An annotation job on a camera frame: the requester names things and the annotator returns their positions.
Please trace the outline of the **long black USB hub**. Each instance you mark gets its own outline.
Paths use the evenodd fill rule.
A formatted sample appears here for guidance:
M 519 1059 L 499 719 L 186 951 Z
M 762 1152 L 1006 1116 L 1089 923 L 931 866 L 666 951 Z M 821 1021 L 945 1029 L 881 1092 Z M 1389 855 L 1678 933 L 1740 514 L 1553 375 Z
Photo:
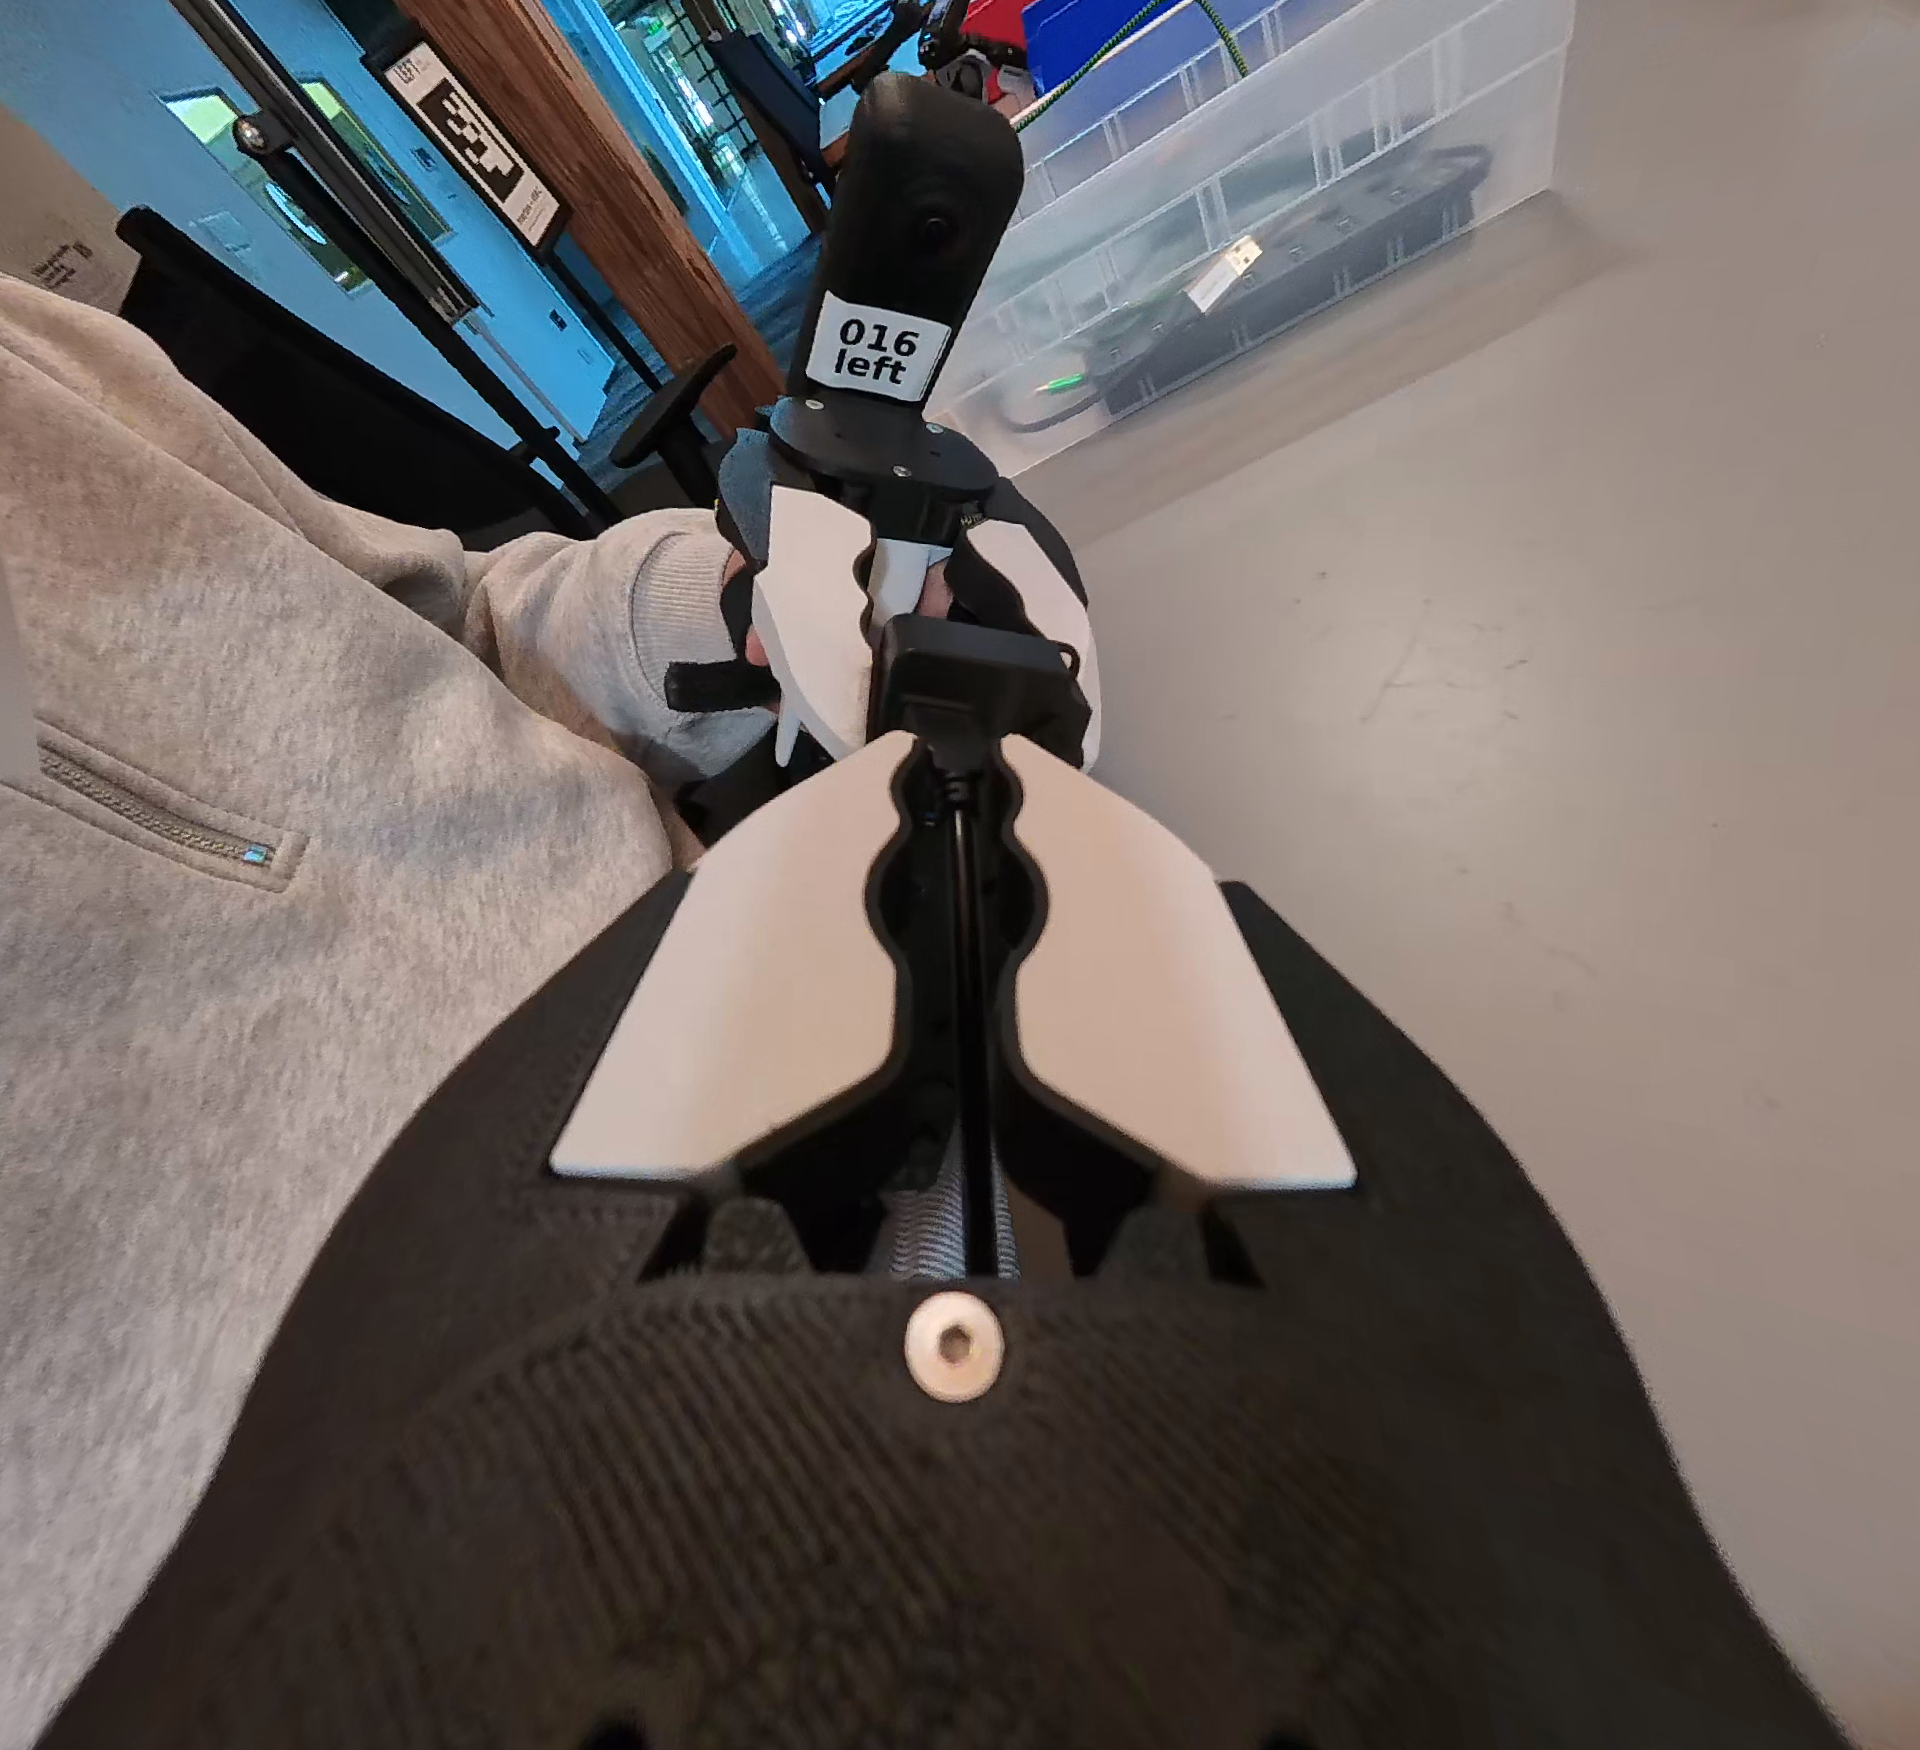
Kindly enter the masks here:
M 876 659 L 874 732 L 910 742 L 898 780 L 899 867 L 880 882 L 881 916 L 910 967 L 930 962 L 939 1011 L 936 1067 L 957 1092 L 965 1156 L 997 1152 L 1027 1194 L 1046 1170 L 1092 1149 L 1091 1117 L 1038 1082 L 1021 1050 L 1014 982 L 1046 922 L 1034 847 L 1014 842 L 1022 790 L 1014 739 L 1081 768 L 1089 707 L 1062 643 L 971 621 L 899 618 Z

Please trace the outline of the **black and white device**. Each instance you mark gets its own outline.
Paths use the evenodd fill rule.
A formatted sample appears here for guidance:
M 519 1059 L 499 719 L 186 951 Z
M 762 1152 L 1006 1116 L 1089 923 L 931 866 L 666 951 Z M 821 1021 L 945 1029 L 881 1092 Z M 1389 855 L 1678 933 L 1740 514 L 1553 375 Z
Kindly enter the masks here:
M 974 0 L 908 0 L 919 19 L 914 33 L 917 72 L 959 97 L 1004 116 L 1033 101 L 1021 19 L 971 15 Z

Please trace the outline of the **framed black white tag sign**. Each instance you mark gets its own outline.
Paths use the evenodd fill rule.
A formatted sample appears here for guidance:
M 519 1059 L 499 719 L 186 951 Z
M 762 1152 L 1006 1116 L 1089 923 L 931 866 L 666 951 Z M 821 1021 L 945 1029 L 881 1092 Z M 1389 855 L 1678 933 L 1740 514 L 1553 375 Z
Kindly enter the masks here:
M 569 224 L 569 205 L 438 45 L 412 28 L 388 46 L 366 50 L 362 66 L 519 245 L 546 261 Z

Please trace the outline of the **wooden post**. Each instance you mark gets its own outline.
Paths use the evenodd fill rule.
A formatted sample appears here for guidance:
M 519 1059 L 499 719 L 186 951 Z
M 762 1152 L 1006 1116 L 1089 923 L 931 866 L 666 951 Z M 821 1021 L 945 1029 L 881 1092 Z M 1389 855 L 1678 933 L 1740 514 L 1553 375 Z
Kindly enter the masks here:
M 393 0 L 570 208 L 569 231 L 673 368 L 721 346 L 703 393 L 730 437 L 781 396 L 781 371 L 731 288 L 541 0 Z

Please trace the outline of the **person's left forearm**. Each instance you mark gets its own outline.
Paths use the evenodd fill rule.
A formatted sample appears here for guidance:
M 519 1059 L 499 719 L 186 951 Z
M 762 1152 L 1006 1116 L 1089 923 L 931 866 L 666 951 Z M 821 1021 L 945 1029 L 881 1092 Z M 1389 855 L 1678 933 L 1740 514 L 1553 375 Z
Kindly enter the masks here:
M 710 778 L 771 734 L 761 709 L 683 713 L 678 666 L 727 663 L 731 544 L 712 514 L 637 514 L 590 540 L 525 535 L 466 556 L 462 640 L 525 705 L 664 788 Z

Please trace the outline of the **clear plastic bin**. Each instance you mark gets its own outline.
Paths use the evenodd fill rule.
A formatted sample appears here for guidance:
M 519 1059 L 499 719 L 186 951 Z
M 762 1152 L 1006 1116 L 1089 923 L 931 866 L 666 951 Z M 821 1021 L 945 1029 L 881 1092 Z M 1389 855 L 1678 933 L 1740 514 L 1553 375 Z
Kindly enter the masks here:
M 1022 127 L 1021 206 L 936 381 L 933 420 L 1008 475 L 1119 422 L 1046 413 L 1046 388 L 1077 381 L 1096 325 L 1389 153 L 1492 147 L 1467 234 L 1540 193 L 1572 12 L 1576 0 L 1202 0 L 1154 17 Z

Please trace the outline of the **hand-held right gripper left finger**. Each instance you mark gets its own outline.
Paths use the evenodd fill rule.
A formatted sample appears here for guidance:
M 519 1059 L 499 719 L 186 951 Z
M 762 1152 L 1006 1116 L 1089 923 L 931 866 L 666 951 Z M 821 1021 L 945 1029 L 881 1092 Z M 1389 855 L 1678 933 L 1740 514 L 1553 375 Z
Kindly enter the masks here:
M 735 824 L 689 876 L 549 1154 L 564 1184 L 821 1199 L 914 1154 L 912 982 L 870 889 L 915 742 L 887 732 Z

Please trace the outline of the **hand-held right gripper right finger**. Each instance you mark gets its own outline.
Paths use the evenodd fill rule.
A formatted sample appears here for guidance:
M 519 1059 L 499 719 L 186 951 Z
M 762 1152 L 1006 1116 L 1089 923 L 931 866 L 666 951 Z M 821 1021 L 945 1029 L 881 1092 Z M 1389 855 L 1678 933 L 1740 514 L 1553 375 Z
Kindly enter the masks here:
M 1200 1184 L 1352 1190 L 1350 1149 L 1212 869 L 1033 741 L 1006 739 L 1002 760 L 1042 889 L 1014 973 L 1033 1083 Z

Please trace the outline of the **glass door with metal bar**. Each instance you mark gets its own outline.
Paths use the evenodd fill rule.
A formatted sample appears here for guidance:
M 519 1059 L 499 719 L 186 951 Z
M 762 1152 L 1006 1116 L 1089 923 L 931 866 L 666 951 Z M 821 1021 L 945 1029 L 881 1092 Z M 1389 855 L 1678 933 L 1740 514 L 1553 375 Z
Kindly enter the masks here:
M 407 219 L 395 193 L 352 153 L 323 108 L 257 34 L 232 0 L 168 0 L 251 99 L 232 127 L 245 155 L 300 219 L 323 231 L 422 328 L 457 328 L 478 297 Z

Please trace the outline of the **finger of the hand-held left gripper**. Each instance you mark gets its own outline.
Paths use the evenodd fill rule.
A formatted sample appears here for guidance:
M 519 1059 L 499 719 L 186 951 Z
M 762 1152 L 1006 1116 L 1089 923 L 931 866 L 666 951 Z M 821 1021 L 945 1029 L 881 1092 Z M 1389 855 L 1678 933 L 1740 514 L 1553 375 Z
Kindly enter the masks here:
M 1071 651 L 1074 681 L 1089 707 L 1081 768 L 1092 770 L 1101 749 L 1101 688 L 1086 584 L 1073 558 L 1069 540 L 1042 514 L 1034 517 L 1034 543 L 1041 546 L 1041 558 L 1051 573 L 1038 595 L 1041 616 L 1034 624 L 1042 636 Z
M 870 600 L 858 567 L 872 546 L 865 517 L 815 490 L 773 490 L 751 621 L 781 688 L 781 768 L 791 767 L 800 734 L 829 760 L 867 742 L 874 651 L 861 629 Z

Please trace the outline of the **grey sweatshirt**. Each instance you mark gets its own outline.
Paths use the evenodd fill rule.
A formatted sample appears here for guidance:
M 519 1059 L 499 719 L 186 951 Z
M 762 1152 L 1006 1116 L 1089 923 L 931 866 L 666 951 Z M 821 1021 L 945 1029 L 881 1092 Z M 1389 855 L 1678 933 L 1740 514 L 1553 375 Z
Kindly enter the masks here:
M 462 640 L 128 323 L 3 278 L 2 1674 L 30 1747 L 173 1548 L 443 1078 L 675 866 L 664 786 Z

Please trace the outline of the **black office chair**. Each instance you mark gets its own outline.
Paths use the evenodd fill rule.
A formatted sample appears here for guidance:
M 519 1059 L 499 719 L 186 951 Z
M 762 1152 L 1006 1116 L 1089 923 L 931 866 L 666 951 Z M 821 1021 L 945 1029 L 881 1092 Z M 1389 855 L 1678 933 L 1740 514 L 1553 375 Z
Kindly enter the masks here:
M 135 254 L 121 319 L 320 495 L 468 548 L 536 526 L 588 538 L 634 514 L 463 342 L 446 360 L 513 443 L 302 323 L 157 212 L 127 211 L 115 234 Z

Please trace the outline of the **white desk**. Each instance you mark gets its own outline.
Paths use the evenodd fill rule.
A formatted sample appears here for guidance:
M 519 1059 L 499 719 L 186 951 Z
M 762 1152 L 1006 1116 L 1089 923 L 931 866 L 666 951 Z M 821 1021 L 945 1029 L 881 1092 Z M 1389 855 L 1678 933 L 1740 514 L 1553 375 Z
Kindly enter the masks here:
M 1916 1747 L 1918 0 L 1577 0 L 1551 192 L 1027 476 L 1099 774 L 1434 1056 Z

